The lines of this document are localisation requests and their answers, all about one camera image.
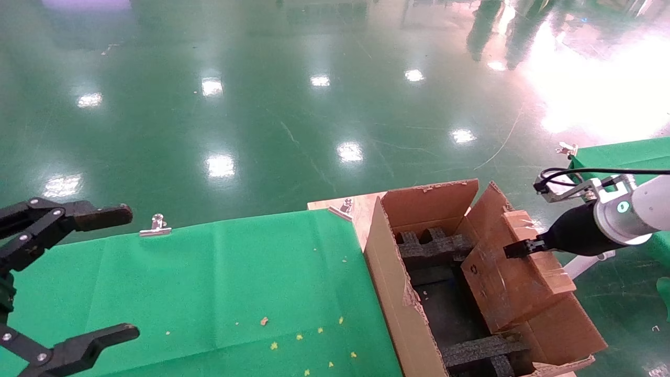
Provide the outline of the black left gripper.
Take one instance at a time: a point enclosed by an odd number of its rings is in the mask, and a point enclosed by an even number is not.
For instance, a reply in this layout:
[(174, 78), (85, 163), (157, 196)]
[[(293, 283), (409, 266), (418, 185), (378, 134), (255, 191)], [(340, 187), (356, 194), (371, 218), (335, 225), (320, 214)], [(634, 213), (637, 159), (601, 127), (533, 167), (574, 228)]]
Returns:
[[(132, 210), (125, 204), (98, 208), (89, 201), (57, 203), (34, 197), (2, 208), (1, 318), (14, 311), (14, 276), (38, 260), (75, 231), (94, 231), (132, 222)], [(106, 348), (137, 339), (139, 328), (119, 324), (87, 332), (55, 344), (52, 348), (2, 324), (2, 347), (28, 365), (19, 376), (69, 376), (91, 369)]]

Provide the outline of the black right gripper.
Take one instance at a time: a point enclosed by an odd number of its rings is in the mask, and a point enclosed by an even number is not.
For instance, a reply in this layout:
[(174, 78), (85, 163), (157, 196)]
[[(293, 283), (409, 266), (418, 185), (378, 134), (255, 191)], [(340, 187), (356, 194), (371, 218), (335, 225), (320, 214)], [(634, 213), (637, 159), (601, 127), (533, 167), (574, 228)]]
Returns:
[(507, 259), (519, 259), (547, 250), (559, 250), (578, 256), (597, 256), (623, 248), (608, 238), (598, 227), (594, 203), (570, 208), (541, 236), (522, 239), (504, 247)]

